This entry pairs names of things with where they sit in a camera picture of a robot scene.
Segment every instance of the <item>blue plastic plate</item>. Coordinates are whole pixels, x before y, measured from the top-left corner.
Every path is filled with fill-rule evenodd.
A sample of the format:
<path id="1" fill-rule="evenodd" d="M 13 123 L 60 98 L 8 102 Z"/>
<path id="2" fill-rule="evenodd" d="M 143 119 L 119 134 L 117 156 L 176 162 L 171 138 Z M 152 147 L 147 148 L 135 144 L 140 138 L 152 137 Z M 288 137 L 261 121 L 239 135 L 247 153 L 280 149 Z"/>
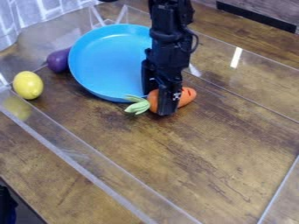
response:
<path id="1" fill-rule="evenodd" d="M 151 43 L 149 29 L 135 24 L 112 24 L 83 35 L 69 50 L 79 84 L 112 102 L 125 102 L 125 95 L 143 97 L 141 61 Z"/>

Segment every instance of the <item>table surface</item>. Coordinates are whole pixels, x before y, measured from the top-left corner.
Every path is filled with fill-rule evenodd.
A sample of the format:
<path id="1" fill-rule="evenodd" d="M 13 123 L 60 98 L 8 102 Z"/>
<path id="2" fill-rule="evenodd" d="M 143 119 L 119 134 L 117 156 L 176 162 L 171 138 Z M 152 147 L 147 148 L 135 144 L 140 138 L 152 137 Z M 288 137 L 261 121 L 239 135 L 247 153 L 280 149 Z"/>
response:
<path id="1" fill-rule="evenodd" d="M 133 6 L 145 11 L 145 1 Z M 299 67 L 297 36 L 193 7 L 195 31 Z M 46 67 L 32 105 L 203 223 L 256 223 L 297 155 L 297 73 L 279 74 L 249 54 L 244 71 L 269 72 L 232 79 L 216 52 L 215 46 L 205 55 L 219 62 L 212 69 L 193 56 L 207 67 L 201 79 L 185 79 L 199 96 L 167 118 L 125 116 L 127 105 L 96 99 L 68 73 Z M 141 222 L 4 114 L 0 121 L 0 175 L 46 222 Z"/>

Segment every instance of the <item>toy carrot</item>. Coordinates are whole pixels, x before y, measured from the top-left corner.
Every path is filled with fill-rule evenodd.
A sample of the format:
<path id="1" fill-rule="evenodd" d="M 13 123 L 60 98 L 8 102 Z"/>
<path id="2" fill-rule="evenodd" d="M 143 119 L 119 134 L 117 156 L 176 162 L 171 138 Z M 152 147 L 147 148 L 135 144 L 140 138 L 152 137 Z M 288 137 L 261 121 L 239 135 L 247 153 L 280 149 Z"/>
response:
<path id="1" fill-rule="evenodd" d="M 159 89 L 155 89 L 149 92 L 147 99 L 140 98 L 133 95 L 127 96 L 127 100 L 135 102 L 131 106 L 127 107 L 125 112 L 140 115 L 148 109 L 156 113 L 157 111 L 157 97 L 159 97 Z M 196 97 L 196 91 L 191 87 L 181 88 L 181 98 L 179 101 L 177 108 L 185 106 Z"/>

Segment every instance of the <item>eggplant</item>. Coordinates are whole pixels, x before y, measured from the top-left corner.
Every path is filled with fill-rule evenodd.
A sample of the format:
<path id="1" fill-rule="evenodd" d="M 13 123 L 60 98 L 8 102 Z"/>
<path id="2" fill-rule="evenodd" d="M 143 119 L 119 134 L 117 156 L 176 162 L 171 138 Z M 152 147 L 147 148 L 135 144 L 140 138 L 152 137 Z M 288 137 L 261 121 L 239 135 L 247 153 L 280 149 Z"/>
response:
<path id="1" fill-rule="evenodd" d="M 56 52 L 52 52 L 48 55 L 46 57 L 48 68 L 54 73 L 61 73 L 69 70 L 69 63 L 68 63 L 69 52 L 70 48 L 66 48 Z"/>

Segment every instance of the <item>transparent acrylic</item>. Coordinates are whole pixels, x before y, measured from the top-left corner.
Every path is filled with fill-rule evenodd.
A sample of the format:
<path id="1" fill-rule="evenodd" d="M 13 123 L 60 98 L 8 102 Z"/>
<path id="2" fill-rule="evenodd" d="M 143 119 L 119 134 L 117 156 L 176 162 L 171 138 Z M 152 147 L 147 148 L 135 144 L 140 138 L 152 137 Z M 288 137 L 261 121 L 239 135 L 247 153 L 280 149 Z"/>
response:
<path id="1" fill-rule="evenodd" d="M 200 47 L 183 80 L 196 88 L 200 99 L 164 121 L 145 115 L 139 119 L 145 129 L 136 127 L 136 119 L 119 112 L 124 106 L 92 98 L 72 79 L 57 78 L 44 64 L 48 53 L 69 47 L 91 29 L 117 23 L 151 26 L 148 14 L 125 2 L 103 3 L 28 28 L 10 51 L 0 53 L 0 63 L 5 64 L 0 66 L 5 79 L 0 110 L 144 223 L 257 222 L 296 157 L 299 108 L 293 105 L 299 102 L 299 71 L 197 33 Z M 46 35 L 32 38 L 36 31 Z M 24 101 L 6 85 L 22 70 L 34 71 L 44 79 L 45 96 L 37 101 Z M 283 83 L 276 82 L 281 75 Z M 277 89 L 289 95 L 287 101 Z M 81 114 L 80 122 L 57 107 Z M 111 115 L 120 127 L 113 126 Z M 83 123 L 87 127 L 73 128 Z M 199 126 L 183 129 L 185 123 Z M 161 137 L 145 138 L 143 132 L 151 136 L 151 130 L 161 131 Z M 132 150 L 125 152 L 116 149 L 115 139 L 123 136 L 132 144 Z M 144 160 L 145 166 L 136 160 Z M 275 180 L 268 177 L 271 164 L 276 166 Z"/>

